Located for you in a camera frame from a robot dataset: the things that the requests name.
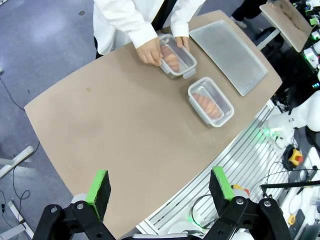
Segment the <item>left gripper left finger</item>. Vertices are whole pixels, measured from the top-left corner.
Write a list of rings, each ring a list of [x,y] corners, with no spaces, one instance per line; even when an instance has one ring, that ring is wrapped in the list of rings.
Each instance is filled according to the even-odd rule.
[[[47,205],[40,217],[34,240],[70,240],[84,233],[89,240],[114,240],[103,223],[111,195],[107,170],[98,170],[84,200],[70,203],[66,208]]]

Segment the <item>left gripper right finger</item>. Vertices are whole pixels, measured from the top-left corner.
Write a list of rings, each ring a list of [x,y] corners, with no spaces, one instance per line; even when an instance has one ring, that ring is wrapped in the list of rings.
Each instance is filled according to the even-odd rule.
[[[212,167],[209,190],[218,220],[203,237],[205,240],[229,240],[236,229],[247,229],[255,240],[292,238],[278,203],[272,198],[255,203],[236,196],[221,166]]]

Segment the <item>person's right hand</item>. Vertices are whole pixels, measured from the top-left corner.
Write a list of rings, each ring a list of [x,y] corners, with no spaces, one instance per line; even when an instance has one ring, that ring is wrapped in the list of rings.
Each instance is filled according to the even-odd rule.
[[[162,64],[162,52],[158,37],[146,42],[136,49],[139,58],[143,63],[160,67]]]

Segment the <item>person's left hand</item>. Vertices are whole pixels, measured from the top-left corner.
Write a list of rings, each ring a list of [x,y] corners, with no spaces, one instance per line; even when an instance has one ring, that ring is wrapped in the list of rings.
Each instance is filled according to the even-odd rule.
[[[179,48],[185,47],[188,51],[190,50],[189,37],[178,36],[178,37],[175,37],[175,41]]]

